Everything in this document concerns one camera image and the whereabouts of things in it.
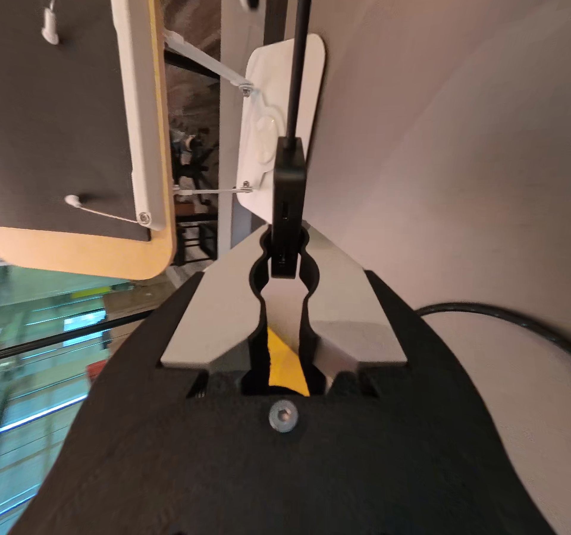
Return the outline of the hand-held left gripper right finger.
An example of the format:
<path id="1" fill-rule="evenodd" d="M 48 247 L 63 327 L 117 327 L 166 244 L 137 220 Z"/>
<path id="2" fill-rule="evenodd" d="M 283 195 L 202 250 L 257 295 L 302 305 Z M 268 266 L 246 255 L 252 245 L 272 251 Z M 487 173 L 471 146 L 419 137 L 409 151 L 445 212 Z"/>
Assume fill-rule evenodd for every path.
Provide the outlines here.
<path id="1" fill-rule="evenodd" d="M 407 357 L 365 270 L 303 224 L 299 277 L 307 289 L 299 330 L 303 369 L 325 381 L 340 373 L 402 367 Z"/>

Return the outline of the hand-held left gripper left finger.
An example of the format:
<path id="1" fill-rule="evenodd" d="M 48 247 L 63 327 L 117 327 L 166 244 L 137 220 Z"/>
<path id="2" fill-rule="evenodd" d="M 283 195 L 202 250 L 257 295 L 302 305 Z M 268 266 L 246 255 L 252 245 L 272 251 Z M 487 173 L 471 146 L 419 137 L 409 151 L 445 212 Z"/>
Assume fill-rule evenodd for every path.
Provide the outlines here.
<path id="1" fill-rule="evenodd" d="M 268 377 L 267 312 L 261 291 L 269 281 L 269 226 L 251 233 L 202 274 L 161 364 Z"/>

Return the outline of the yellow plastic bin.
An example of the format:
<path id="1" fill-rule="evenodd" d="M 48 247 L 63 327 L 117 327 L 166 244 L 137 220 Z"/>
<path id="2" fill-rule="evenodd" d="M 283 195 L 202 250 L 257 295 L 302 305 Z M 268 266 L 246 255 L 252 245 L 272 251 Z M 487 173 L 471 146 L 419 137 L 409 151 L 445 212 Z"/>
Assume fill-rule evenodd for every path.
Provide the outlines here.
<path id="1" fill-rule="evenodd" d="M 298 355 L 271 329 L 267 329 L 270 357 L 269 386 L 287 388 L 302 396 L 310 395 Z"/>

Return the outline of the black square USB hub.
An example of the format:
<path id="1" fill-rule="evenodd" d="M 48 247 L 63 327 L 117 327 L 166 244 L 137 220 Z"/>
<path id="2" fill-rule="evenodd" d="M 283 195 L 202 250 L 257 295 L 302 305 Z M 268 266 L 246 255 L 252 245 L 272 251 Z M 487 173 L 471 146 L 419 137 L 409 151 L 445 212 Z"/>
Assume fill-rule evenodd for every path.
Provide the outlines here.
<path id="1" fill-rule="evenodd" d="M 297 0 L 287 124 L 277 141 L 271 232 L 271 276 L 294 279 L 302 228 L 307 171 L 297 119 L 312 0 Z"/>

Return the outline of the white board stand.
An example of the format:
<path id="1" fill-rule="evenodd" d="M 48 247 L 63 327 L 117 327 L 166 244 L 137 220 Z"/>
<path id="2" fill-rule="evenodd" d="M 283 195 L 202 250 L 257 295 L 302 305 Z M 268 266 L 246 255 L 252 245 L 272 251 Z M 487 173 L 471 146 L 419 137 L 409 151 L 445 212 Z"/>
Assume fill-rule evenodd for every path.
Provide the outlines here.
<path id="1" fill-rule="evenodd" d="M 148 214 L 151 223 L 144 227 L 154 231 L 161 231 L 167 225 L 167 186 L 159 163 L 159 148 L 167 143 L 164 100 L 160 98 L 164 60 L 159 53 L 167 44 L 244 93 L 237 187 L 230 192 L 238 195 L 245 208 L 272 224 L 277 141 L 286 131 L 294 39 L 255 49 L 243 76 L 209 58 L 182 36 L 167 30 L 161 34 L 153 0 L 111 0 L 111 12 L 132 160 L 134 219 Z M 308 33 L 296 129 L 305 159 L 324 63 L 323 40 L 315 33 Z"/>

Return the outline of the black pole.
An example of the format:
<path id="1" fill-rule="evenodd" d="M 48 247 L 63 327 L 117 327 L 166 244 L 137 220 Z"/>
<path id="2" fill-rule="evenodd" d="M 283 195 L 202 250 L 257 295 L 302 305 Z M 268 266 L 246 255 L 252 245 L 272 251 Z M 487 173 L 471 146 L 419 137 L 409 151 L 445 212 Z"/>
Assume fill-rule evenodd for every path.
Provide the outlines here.
<path id="1" fill-rule="evenodd" d="M 73 340 L 94 333 L 110 331 L 114 328 L 125 326 L 131 323 L 142 321 L 149 317 L 154 312 L 154 309 L 149 309 L 141 312 L 134 313 L 125 317 L 103 321 L 94 325 L 89 325 L 73 331 L 65 331 L 63 333 L 55 334 L 43 339 L 28 341 L 19 345 L 10 346 L 1 349 L 1 360 L 7 359 L 18 354 L 36 351 L 48 346 L 63 343 L 66 340 Z"/>

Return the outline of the black chair base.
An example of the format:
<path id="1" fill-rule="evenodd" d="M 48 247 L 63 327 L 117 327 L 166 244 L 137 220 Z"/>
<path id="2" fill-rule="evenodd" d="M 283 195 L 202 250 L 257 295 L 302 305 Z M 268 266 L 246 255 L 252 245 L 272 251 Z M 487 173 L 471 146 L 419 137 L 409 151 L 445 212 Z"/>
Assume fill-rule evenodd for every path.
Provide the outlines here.
<path id="1" fill-rule="evenodd" d="M 204 142 L 208 133 L 208 129 L 198 129 L 195 134 L 170 130 L 172 176 L 176 185 L 179 185 L 182 177 L 200 184 L 202 173 L 208 170 L 204 163 L 212 152 Z"/>

